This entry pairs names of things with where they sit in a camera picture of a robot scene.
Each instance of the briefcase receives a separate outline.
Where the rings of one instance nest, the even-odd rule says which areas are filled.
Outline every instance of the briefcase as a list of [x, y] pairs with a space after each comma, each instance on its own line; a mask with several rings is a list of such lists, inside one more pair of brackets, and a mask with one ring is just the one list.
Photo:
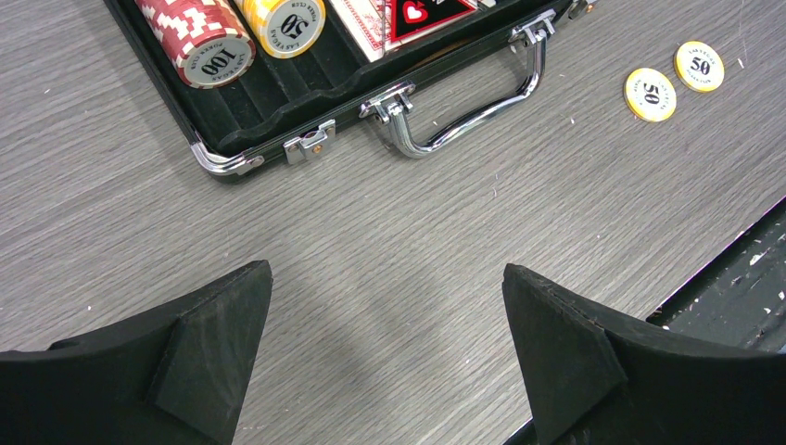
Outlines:
[[[322, 34], [308, 51], [271, 57], [254, 38], [256, 59], [247, 71], [210, 89], [182, 82], [135, 0], [105, 2], [198, 164], [229, 179], [276, 161], [296, 164], [328, 155], [342, 130], [367, 119], [387, 127], [392, 145], [411, 159], [432, 156], [474, 129], [491, 131], [479, 128], [503, 111], [521, 107], [538, 88], [557, 25], [581, 18], [597, 0], [496, 0], [494, 7], [374, 61], [363, 55], [334, 5], [325, 0]], [[227, 3], [248, 26], [237, 3]], [[510, 95], [467, 112], [424, 142], [413, 140], [407, 116], [416, 104], [416, 90], [509, 45], [522, 48], [526, 74], [521, 84], [511, 85]]]

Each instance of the black case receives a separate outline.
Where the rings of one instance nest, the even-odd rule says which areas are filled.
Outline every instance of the black case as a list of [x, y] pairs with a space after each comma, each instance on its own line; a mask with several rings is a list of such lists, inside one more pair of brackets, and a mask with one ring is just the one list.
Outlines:
[[[545, 41], [554, 33], [553, 25], [565, 16], [580, 17], [594, 6], [587, 0], [498, 0], [492, 8], [370, 63], [329, 0], [324, 0], [326, 23], [309, 51], [277, 59], [255, 40], [258, 56], [246, 74], [220, 88], [197, 90], [178, 78], [134, 0], [105, 2], [181, 126], [197, 161], [217, 176], [242, 175], [280, 158], [296, 163], [322, 155], [337, 131], [373, 114], [384, 124], [392, 121], [391, 136], [408, 156], [420, 158], [437, 151], [501, 109], [498, 104], [479, 117], [478, 110], [473, 116], [470, 113], [465, 117], [470, 119], [459, 125], [454, 122], [440, 132], [441, 138], [432, 138], [430, 143], [436, 140], [438, 146], [417, 150], [413, 147], [420, 146], [413, 141], [402, 140], [406, 139], [402, 135], [405, 115], [412, 108], [408, 96], [415, 85], [427, 86], [511, 44], [533, 46], [529, 53], [539, 54], [531, 60], [542, 70]], [[231, 0], [228, 3], [235, 7]], [[534, 91], [541, 74], [529, 76], [530, 84], [516, 91], [515, 102]], [[401, 106], [403, 116], [387, 112], [393, 102]]]

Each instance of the poker chip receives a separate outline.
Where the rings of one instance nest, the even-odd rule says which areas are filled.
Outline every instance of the poker chip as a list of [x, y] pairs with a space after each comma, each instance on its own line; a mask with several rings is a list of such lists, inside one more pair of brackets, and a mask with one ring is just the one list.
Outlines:
[[665, 121], [677, 108], [674, 85], [660, 71], [641, 68], [625, 82], [625, 100], [633, 113], [647, 122]]
[[242, 76], [256, 46], [227, 0], [134, 0], [180, 79], [198, 89]]
[[235, 4], [272, 57], [299, 56], [322, 34], [323, 0], [235, 0]]
[[686, 42], [674, 54], [674, 70], [685, 86], [709, 93], [723, 83], [725, 70], [720, 56], [708, 44]]

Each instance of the stack of red poker chips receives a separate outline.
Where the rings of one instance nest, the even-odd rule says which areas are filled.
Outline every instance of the stack of red poker chips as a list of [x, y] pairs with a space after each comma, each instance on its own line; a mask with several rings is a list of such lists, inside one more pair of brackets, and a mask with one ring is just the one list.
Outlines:
[[199, 89], [226, 85], [257, 48], [227, 0], [134, 0], [178, 75]]

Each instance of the metal handle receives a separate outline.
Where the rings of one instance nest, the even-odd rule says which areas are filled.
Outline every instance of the metal handle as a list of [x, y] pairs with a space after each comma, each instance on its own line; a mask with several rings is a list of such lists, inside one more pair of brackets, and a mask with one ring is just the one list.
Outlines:
[[420, 159], [424, 158], [445, 145], [455, 141], [475, 128], [491, 121], [503, 111], [512, 108], [530, 98], [540, 84], [543, 66], [546, 60], [546, 40], [554, 34], [551, 20], [555, 16], [549, 10], [535, 20], [519, 25], [511, 31], [511, 42], [527, 38], [529, 42], [528, 66], [532, 71], [524, 82], [511, 96], [496, 100], [483, 107], [476, 108], [448, 124], [437, 134], [420, 145], [412, 139], [407, 114], [412, 111], [409, 95], [414, 91], [415, 84], [407, 81], [399, 83], [361, 105], [361, 118], [374, 114], [383, 124], [389, 127], [393, 143], [404, 155]]

